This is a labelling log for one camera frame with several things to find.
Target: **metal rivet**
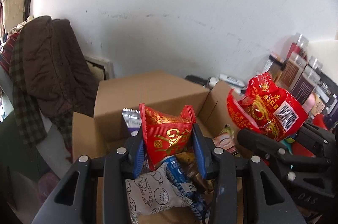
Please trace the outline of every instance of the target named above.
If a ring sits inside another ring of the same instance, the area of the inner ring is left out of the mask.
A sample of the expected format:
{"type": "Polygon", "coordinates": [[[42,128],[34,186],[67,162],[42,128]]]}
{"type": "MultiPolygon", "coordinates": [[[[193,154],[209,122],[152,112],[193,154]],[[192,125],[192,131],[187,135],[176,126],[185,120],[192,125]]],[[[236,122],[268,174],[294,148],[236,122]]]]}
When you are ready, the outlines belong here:
{"type": "Polygon", "coordinates": [[[285,149],[283,148],[278,149],[278,153],[281,155],[285,154],[285,149]]]}
{"type": "Polygon", "coordinates": [[[126,152],[127,152],[127,149],[125,147],[119,147],[116,150],[116,153],[118,153],[118,154],[125,154],[126,152]]]}
{"type": "Polygon", "coordinates": [[[84,163],[84,162],[87,162],[88,159],[89,159],[89,157],[87,155],[82,155],[79,158],[79,162],[84,163]]]}
{"type": "Polygon", "coordinates": [[[251,157],[251,160],[254,162],[254,163],[259,163],[261,162],[261,158],[257,155],[254,155],[253,157],[251,157]]]}
{"type": "Polygon", "coordinates": [[[224,150],[223,150],[221,147],[216,147],[216,148],[214,148],[214,153],[216,153],[216,154],[222,154],[223,151],[224,151],[224,150]]]}
{"type": "Polygon", "coordinates": [[[287,179],[290,181],[290,182],[293,182],[295,179],[296,179],[296,174],[294,172],[289,172],[288,173],[288,176],[287,176],[287,179]]]}

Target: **brown jacket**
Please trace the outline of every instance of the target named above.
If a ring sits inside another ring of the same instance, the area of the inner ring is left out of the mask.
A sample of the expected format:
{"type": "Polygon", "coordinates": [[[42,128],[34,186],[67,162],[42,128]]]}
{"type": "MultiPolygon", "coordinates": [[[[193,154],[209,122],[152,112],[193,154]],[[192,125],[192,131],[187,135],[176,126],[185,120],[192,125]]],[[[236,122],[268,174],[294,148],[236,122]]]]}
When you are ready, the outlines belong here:
{"type": "Polygon", "coordinates": [[[55,117],[76,106],[93,116],[98,81],[90,72],[68,20],[49,16],[25,25],[23,66],[28,94],[43,115],[55,117]]]}

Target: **blue wrapper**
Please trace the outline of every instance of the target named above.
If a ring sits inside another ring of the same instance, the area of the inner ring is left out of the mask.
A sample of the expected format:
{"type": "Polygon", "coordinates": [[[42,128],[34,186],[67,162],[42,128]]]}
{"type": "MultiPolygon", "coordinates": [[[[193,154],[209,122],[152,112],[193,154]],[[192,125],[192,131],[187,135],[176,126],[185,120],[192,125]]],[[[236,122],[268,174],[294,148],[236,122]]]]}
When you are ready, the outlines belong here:
{"type": "MultiPolygon", "coordinates": [[[[180,167],[180,163],[176,160],[175,156],[169,156],[162,160],[167,162],[166,175],[171,183],[173,183],[180,193],[188,197],[189,207],[194,215],[201,220],[203,211],[207,207],[207,203],[204,201],[200,193],[196,191],[196,187],[183,172],[180,167]]],[[[209,217],[209,211],[206,213],[206,218],[209,217]]]]}

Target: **brown box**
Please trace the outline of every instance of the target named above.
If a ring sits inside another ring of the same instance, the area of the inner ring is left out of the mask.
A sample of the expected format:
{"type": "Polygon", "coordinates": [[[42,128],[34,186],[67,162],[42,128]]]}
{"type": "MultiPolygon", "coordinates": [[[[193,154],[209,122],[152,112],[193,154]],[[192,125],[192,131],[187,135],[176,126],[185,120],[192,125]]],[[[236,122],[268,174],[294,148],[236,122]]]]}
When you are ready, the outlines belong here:
{"type": "MultiPolygon", "coordinates": [[[[155,71],[146,74],[101,81],[97,92],[94,118],[80,113],[73,116],[73,157],[105,156],[123,146],[129,137],[121,130],[122,108],[138,109],[139,103],[163,113],[178,116],[184,105],[192,105],[203,134],[217,136],[225,125],[236,126],[229,116],[226,98],[230,87],[218,82],[211,92],[182,78],[155,71]]],[[[97,224],[102,223],[102,181],[97,196],[97,224]]],[[[242,223],[239,206],[238,223],[242,223]]],[[[171,208],[168,211],[139,218],[139,223],[198,223],[190,208],[171,208]]]]}

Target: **white snack wrapper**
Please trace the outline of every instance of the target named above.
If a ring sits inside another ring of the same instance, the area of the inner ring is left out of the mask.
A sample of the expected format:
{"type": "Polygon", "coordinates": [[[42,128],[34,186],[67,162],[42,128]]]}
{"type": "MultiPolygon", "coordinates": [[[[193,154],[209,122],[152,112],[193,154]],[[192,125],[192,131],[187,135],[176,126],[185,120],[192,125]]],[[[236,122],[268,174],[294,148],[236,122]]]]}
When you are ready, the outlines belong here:
{"type": "Polygon", "coordinates": [[[163,163],[154,172],[140,174],[135,180],[125,180],[129,212],[135,224],[138,215],[159,213],[171,207],[187,207],[193,202],[168,180],[166,167],[167,163],[163,163]]]}

